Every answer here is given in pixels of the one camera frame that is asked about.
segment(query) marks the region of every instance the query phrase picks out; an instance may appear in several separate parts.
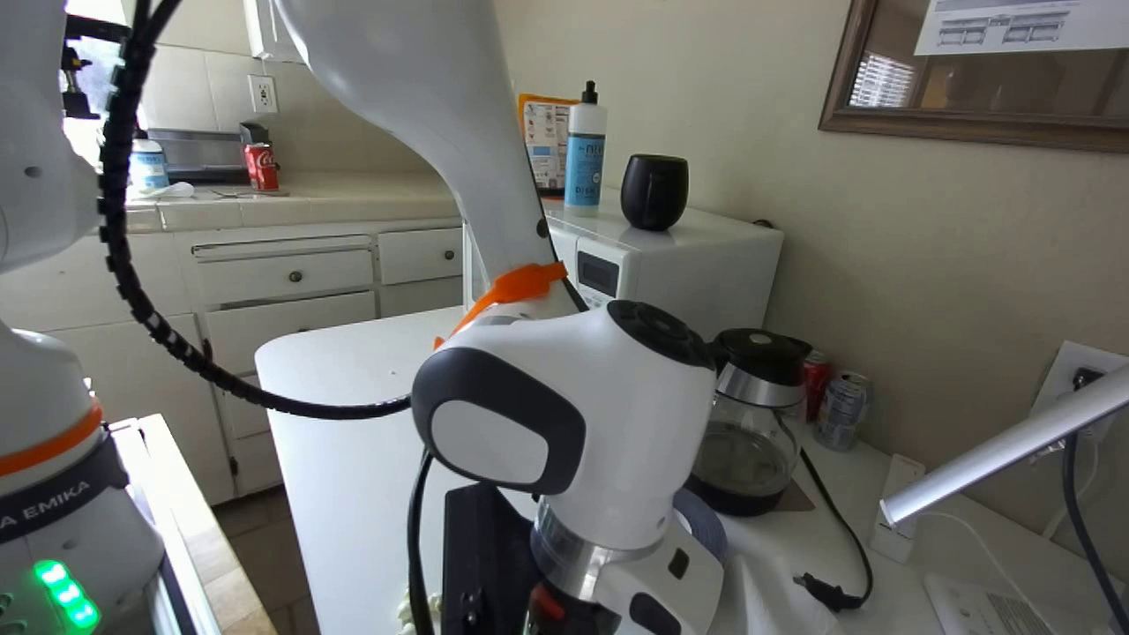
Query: cabinet drawer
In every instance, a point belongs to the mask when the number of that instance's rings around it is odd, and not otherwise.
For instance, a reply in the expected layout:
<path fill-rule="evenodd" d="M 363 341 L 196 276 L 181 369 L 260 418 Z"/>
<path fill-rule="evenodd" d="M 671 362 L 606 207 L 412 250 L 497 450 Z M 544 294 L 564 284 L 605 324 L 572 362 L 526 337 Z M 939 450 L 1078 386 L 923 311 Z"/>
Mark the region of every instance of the cabinet drawer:
<path fill-rule="evenodd" d="M 269 337 L 289 331 L 312 331 L 345 321 L 369 321 L 379 312 L 376 294 L 351 296 L 322 296 L 322 298 L 292 298 L 292 304 L 260 304 L 240 311 L 209 311 L 198 312 L 201 334 L 211 341 L 211 357 L 218 365 L 235 372 L 253 369 L 253 350 Z"/>
<path fill-rule="evenodd" d="M 376 290 L 376 257 L 363 235 L 218 243 L 196 245 L 196 257 L 209 306 Z"/>
<path fill-rule="evenodd" d="M 429 278 L 429 282 L 409 282 L 409 284 L 386 284 L 383 290 L 383 317 L 455 306 L 459 294 L 463 294 L 463 278 Z"/>
<path fill-rule="evenodd" d="M 452 278 L 463 271 L 463 229 L 418 229 L 379 235 L 383 284 Z"/>

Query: wall outlet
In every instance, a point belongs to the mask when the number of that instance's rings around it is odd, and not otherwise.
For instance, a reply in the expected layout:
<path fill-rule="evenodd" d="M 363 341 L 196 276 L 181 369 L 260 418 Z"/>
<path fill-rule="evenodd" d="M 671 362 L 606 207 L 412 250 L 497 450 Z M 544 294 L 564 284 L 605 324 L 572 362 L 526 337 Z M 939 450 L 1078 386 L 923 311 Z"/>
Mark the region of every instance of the wall outlet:
<path fill-rule="evenodd" d="M 251 108 L 278 111 L 277 78 L 248 72 Z"/>
<path fill-rule="evenodd" d="M 1040 411 L 1045 405 L 1072 394 L 1072 376 L 1078 376 L 1078 369 L 1083 369 L 1083 365 L 1088 365 L 1088 369 L 1098 369 L 1098 372 L 1114 372 L 1114 369 L 1129 365 L 1129 357 L 1120 357 L 1120 354 L 1110 354 L 1110 350 L 1095 350 L 1095 346 L 1079 346 L 1079 341 L 1071 341 L 1071 337 L 1066 337 L 1066 341 L 1058 346 L 1058 357 L 1051 361 L 1051 365 L 1050 365 L 1050 372 L 1045 372 L 1045 385 L 1040 385 L 1030 411 Z M 1095 445 L 1105 439 L 1110 424 L 1113 424 L 1120 411 L 1105 415 L 1101 424 L 1083 428 L 1083 439 L 1095 439 Z"/>

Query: red can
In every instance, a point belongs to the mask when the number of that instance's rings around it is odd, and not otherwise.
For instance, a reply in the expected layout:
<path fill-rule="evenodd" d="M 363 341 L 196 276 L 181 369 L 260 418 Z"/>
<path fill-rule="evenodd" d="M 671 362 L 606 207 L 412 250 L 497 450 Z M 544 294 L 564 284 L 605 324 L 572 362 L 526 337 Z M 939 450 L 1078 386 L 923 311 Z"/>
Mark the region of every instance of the red can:
<path fill-rule="evenodd" d="M 243 145 L 243 165 L 253 189 L 278 189 L 278 162 L 273 145 Z"/>
<path fill-rule="evenodd" d="M 837 372 L 837 365 L 832 365 L 821 354 L 813 354 L 813 357 L 810 357 L 805 372 L 803 372 L 803 385 L 805 385 L 805 418 L 810 418 L 810 424 L 819 418 L 819 408 L 821 408 L 826 386 L 832 385 L 832 372 Z"/>

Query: cabinet door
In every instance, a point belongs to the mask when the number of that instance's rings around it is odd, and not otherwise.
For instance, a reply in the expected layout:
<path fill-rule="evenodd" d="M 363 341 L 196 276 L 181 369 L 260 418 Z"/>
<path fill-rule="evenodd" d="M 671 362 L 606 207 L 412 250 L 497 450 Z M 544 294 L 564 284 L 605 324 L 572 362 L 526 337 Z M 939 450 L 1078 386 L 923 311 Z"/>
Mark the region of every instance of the cabinet door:
<path fill-rule="evenodd" d="M 273 491 L 282 484 L 278 450 L 273 433 L 229 439 L 237 463 L 237 496 Z"/>
<path fill-rule="evenodd" d="M 237 438 L 253 438 L 253 433 L 269 433 L 269 411 L 229 394 L 229 391 L 216 391 L 218 398 L 218 418 L 229 439 Z"/>
<path fill-rule="evenodd" d="M 209 311 L 198 321 L 201 321 L 201 334 L 211 346 L 211 361 L 235 372 L 251 372 L 253 350 L 278 334 L 369 321 L 376 312 L 379 312 L 376 294 L 351 294 L 351 296 L 322 296 L 322 298 L 297 298 L 297 304 Z"/>

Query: black cable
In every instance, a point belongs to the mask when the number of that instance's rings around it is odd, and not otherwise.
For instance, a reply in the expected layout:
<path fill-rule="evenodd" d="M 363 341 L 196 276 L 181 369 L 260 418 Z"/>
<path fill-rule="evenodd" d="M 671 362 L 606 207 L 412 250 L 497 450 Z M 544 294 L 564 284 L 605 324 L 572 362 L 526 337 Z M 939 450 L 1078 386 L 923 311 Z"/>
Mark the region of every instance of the black cable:
<path fill-rule="evenodd" d="M 409 539 L 409 606 L 412 606 L 418 635 L 436 635 L 430 606 L 429 606 L 423 553 L 422 553 L 423 485 L 429 485 L 430 457 L 436 453 L 423 449 L 418 485 L 412 485 L 412 503 L 409 503 L 409 537 L 405 537 Z"/>
<path fill-rule="evenodd" d="M 1071 526 L 1072 533 L 1079 537 L 1083 542 L 1083 553 L 1088 553 L 1088 565 L 1101 584 L 1101 596 L 1113 610 L 1113 617 L 1120 622 L 1120 631 L 1129 635 L 1129 615 L 1126 615 L 1126 602 L 1120 598 L 1120 588 L 1113 584 L 1110 571 L 1105 571 L 1105 560 L 1091 539 L 1091 529 L 1088 529 L 1088 518 L 1079 510 L 1079 493 L 1072 485 L 1072 471 L 1078 471 L 1078 450 L 1079 450 L 1079 433 L 1071 433 L 1066 438 L 1066 450 L 1064 450 L 1064 496 L 1066 496 L 1066 513 L 1071 513 Z"/>
<path fill-rule="evenodd" d="M 843 526 L 843 533 L 852 537 L 853 550 L 857 550 L 857 560 L 864 568 L 864 593 L 861 596 L 852 596 L 843 593 L 843 584 L 832 584 L 832 582 L 821 582 L 814 579 L 813 571 L 797 576 L 793 582 L 805 584 L 821 606 L 830 606 L 832 615 L 843 615 L 843 610 L 857 610 L 871 598 L 876 593 L 876 571 L 871 571 L 871 556 L 867 550 L 861 545 L 857 533 L 852 529 L 852 521 L 843 518 L 839 503 L 832 501 L 832 493 L 826 491 L 813 453 L 805 450 L 805 445 L 789 431 L 779 408 L 772 408 L 772 418 L 777 428 L 797 445 L 803 457 L 805 457 L 805 470 L 819 491 L 819 496 L 826 501 L 826 508 L 837 513 L 837 521 Z"/>
<path fill-rule="evenodd" d="M 248 398 L 266 408 L 292 411 L 292 415 L 318 415 L 318 418 L 372 418 L 372 415 L 391 415 L 409 405 L 409 398 L 395 403 L 376 403 L 376 405 L 322 405 L 322 403 L 300 403 L 277 391 L 266 391 L 257 385 L 240 381 L 237 372 L 216 365 L 196 341 L 188 341 L 149 298 L 142 290 L 142 276 L 133 271 L 132 241 L 129 241 L 129 182 L 132 182 L 132 152 L 133 152 L 133 129 L 138 129 L 138 101 L 142 87 L 157 55 L 157 41 L 169 17 L 178 13 L 181 0 L 162 0 L 149 13 L 149 0 L 138 0 L 133 5 L 133 28 L 129 41 L 121 44 L 124 65 L 118 65 L 111 96 L 111 115 L 102 128 L 102 196 L 98 215 L 102 229 L 98 241 L 105 243 L 111 257 L 105 268 L 118 278 L 118 294 L 129 298 L 132 312 L 145 331 L 178 357 L 188 369 L 201 372 L 216 386 Z"/>

